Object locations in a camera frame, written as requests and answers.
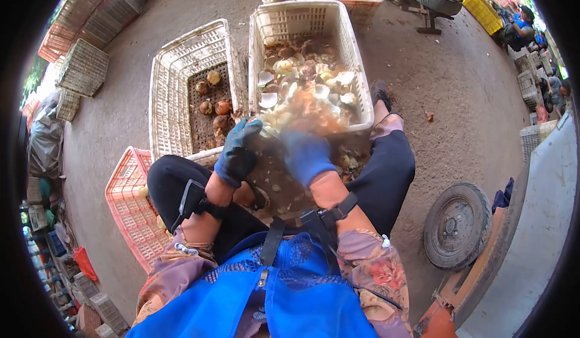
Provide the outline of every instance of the spare tire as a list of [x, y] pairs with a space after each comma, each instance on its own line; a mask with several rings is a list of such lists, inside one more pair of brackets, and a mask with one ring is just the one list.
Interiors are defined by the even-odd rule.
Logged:
[[457, 270], [475, 261], [491, 228], [491, 206], [472, 183], [452, 185], [435, 200], [424, 228], [424, 246], [433, 265]]

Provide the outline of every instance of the red plastic bag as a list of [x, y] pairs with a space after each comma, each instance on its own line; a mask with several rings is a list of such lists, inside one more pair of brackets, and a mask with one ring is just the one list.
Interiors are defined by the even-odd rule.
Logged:
[[93, 270], [93, 266], [89, 261], [89, 257], [86, 254], [86, 250], [84, 247], [79, 247], [78, 249], [74, 249], [74, 253], [72, 258], [78, 264], [78, 267], [81, 269], [82, 273], [92, 281], [97, 281], [97, 274], [95, 274], [95, 270]]

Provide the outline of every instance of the wheel rim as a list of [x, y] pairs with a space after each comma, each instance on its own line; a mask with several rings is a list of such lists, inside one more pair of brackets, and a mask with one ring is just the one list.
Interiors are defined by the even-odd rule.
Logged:
[[475, 212], [472, 204], [462, 195], [448, 198], [437, 211], [430, 228], [433, 249], [442, 256], [462, 253], [473, 242]]

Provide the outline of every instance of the yellow plastic crate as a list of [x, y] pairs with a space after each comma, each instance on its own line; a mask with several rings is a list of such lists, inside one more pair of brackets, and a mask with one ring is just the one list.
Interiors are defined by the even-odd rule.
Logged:
[[489, 35], [502, 28], [502, 19], [486, 0], [463, 0], [463, 5]]

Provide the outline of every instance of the pink plastic crate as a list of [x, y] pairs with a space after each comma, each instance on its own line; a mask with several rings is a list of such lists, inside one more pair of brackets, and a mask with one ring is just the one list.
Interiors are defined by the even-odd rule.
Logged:
[[145, 271], [169, 245], [167, 234], [156, 225], [157, 212], [139, 190], [147, 183], [151, 153], [128, 147], [105, 188], [105, 198], [119, 231]]

